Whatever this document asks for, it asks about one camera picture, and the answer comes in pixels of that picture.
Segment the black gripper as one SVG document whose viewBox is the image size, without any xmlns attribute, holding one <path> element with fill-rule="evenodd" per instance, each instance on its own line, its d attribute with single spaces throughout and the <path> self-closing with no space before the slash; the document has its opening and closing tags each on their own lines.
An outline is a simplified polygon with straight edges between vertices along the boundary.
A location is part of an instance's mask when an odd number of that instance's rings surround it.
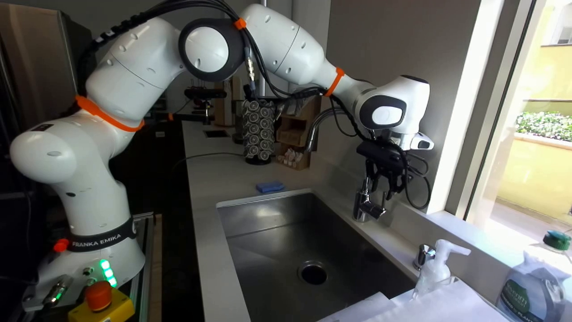
<svg viewBox="0 0 572 322">
<path fill-rule="evenodd" d="M 355 152 L 366 159 L 364 192 L 376 192 L 380 176 L 387 177 L 385 199 L 403 190 L 405 163 L 394 149 L 362 142 Z"/>
</svg>

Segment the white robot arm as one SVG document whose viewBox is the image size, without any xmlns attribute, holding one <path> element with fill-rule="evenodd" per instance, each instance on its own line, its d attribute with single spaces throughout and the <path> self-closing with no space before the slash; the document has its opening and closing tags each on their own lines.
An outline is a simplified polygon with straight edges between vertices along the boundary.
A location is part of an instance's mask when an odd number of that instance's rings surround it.
<svg viewBox="0 0 572 322">
<path fill-rule="evenodd" d="M 384 86 L 355 81 L 326 61 L 307 31 L 260 4 L 183 29 L 162 18 L 167 9 L 155 6 L 106 32 L 112 45 L 85 79 L 85 92 L 72 99 L 76 111 L 30 127 L 8 147 L 19 174 L 55 190 L 69 224 L 69 238 L 22 294 L 26 313 L 60 303 L 90 281 L 121 287 L 144 267 L 126 190 L 110 176 L 108 161 L 126 149 L 142 117 L 183 72 L 219 83 L 241 65 L 255 65 L 303 93 L 314 90 L 337 102 L 355 133 L 375 147 L 396 152 L 432 147 L 419 133 L 430 93 L 425 81 L 409 75 Z"/>
</svg>

